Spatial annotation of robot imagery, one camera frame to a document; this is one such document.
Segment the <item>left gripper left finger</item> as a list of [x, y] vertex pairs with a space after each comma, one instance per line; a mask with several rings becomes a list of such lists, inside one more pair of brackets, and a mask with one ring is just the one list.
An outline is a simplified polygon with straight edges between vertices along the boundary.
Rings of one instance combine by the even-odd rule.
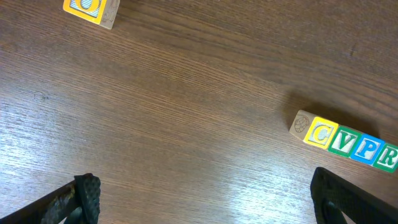
[[100, 185], [100, 179], [91, 173], [76, 175], [73, 181], [1, 218], [1, 223], [97, 224]]

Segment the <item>blue P block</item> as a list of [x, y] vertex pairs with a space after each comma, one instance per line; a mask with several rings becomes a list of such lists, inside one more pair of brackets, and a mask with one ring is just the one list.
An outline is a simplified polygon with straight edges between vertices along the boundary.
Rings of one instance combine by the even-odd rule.
[[350, 158], [372, 166], [385, 143], [382, 139], [362, 134]]

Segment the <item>yellow C block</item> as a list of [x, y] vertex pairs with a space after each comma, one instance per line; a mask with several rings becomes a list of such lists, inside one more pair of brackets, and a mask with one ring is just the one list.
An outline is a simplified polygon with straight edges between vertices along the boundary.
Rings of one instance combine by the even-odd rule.
[[321, 116], [299, 110], [289, 133], [306, 144], [327, 149], [336, 134], [339, 124]]

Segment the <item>green R block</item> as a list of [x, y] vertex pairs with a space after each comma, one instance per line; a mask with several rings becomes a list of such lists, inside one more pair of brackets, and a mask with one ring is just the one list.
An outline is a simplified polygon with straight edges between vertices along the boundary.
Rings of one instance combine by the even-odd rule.
[[388, 173], [394, 173], [397, 169], [397, 153], [397, 146], [385, 143], [376, 160], [374, 161], [373, 167], [386, 171]]

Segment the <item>yellow O block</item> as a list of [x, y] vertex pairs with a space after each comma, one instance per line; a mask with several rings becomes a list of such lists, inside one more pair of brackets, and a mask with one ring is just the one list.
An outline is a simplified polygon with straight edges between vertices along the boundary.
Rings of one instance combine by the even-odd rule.
[[101, 27], [112, 29], [120, 0], [64, 0], [63, 10]]

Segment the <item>green V block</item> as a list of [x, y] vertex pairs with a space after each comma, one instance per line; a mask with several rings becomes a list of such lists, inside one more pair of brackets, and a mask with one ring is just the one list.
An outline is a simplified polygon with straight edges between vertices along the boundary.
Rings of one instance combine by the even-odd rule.
[[362, 135], [363, 133], [356, 129], [339, 126], [328, 146], [328, 152], [341, 157], [350, 157]]

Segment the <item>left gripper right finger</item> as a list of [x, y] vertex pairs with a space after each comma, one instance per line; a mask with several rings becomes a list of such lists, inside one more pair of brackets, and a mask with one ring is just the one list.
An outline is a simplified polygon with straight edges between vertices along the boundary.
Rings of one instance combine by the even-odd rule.
[[317, 167], [310, 184], [318, 224], [397, 224], [397, 209], [323, 167]]

